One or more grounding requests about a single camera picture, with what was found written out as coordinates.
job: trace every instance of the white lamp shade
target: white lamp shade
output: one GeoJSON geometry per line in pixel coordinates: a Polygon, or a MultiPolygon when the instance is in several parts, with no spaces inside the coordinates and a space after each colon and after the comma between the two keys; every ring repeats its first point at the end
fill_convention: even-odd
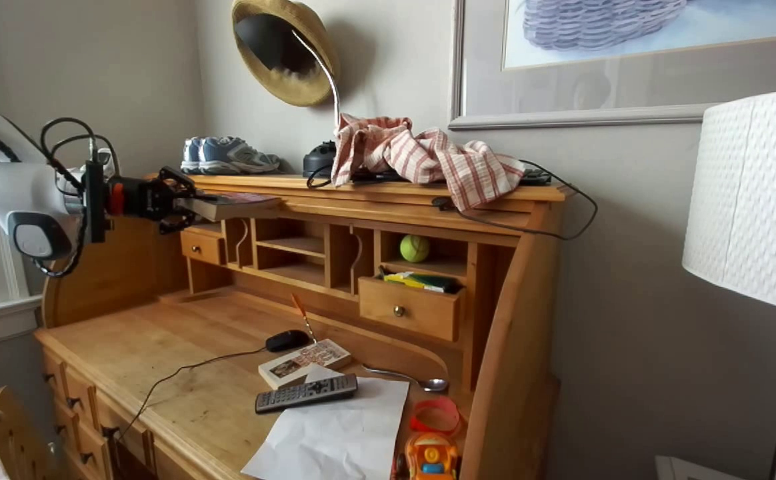
{"type": "Polygon", "coordinates": [[[704,111],[683,265],[776,304],[776,92],[704,111]]]}

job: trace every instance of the shoe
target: shoe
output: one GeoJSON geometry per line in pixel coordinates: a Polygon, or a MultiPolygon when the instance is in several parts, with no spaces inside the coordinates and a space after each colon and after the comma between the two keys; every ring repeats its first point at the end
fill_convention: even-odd
{"type": "Polygon", "coordinates": [[[258,175],[282,171],[282,157],[256,152],[236,136],[208,136],[200,141],[200,173],[210,175],[258,175]]]}
{"type": "Polygon", "coordinates": [[[184,139],[182,164],[179,164],[182,173],[200,173],[200,144],[203,144],[203,139],[198,139],[198,136],[184,139]]]}

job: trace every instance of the pink cloth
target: pink cloth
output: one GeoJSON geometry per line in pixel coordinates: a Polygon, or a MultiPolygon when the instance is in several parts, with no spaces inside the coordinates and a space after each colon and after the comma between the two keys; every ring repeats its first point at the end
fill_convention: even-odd
{"type": "Polygon", "coordinates": [[[332,184],[356,171],[396,171],[410,184],[444,181],[459,209],[480,207],[519,184],[524,164],[495,153],[482,141],[454,144],[443,129],[414,136],[407,117],[340,113],[335,133],[332,184]]]}

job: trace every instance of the green ball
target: green ball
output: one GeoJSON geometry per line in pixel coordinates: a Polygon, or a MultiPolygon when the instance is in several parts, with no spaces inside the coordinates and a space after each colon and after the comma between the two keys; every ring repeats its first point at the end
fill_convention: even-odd
{"type": "Polygon", "coordinates": [[[400,256],[410,263],[419,263],[428,259],[428,240],[419,233],[404,233],[402,241],[396,244],[400,256]]]}

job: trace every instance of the white paper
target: white paper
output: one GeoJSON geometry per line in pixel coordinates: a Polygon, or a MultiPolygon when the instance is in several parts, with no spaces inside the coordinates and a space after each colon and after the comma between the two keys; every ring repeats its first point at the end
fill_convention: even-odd
{"type": "Polygon", "coordinates": [[[388,480],[407,381],[356,379],[356,384],[356,393],[348,400],[282,409],[243,475],[388,480]]]}

